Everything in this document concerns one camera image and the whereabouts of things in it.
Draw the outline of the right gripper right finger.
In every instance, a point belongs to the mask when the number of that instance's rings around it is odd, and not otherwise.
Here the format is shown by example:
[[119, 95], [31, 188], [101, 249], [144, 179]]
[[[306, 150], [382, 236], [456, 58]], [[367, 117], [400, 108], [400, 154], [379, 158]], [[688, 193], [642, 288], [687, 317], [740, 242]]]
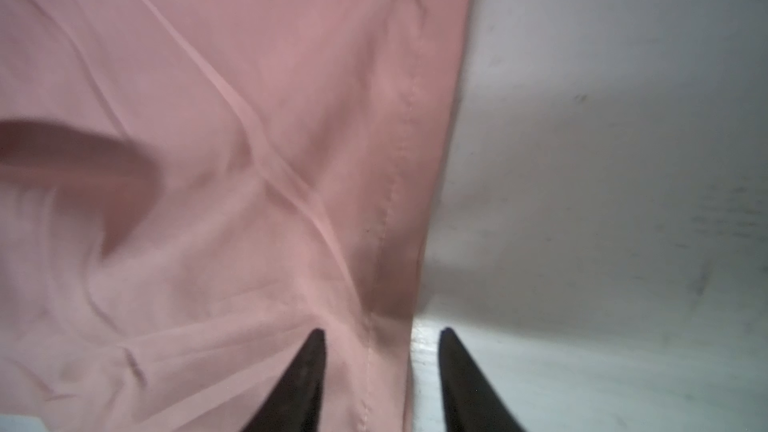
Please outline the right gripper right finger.
[[452, 328], [438, 341], [445, 427], [451, 432], [525, 432]]

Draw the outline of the pink shorts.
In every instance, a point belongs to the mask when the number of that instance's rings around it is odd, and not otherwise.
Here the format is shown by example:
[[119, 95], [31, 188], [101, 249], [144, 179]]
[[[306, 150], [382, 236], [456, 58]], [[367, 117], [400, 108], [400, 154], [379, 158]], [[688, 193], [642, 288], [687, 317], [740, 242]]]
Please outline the pink shorts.
[[1, 0], [1, 426], [407, 431], [470, 0]]

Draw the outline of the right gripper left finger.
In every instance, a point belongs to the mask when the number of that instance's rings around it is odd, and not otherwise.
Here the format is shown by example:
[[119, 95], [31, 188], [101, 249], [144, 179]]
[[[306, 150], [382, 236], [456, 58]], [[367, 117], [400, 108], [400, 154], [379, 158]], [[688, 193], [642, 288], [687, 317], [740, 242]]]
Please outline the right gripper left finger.
[[315, 328], [241, 431], [318, 431], [326, 363], [326, 334]]

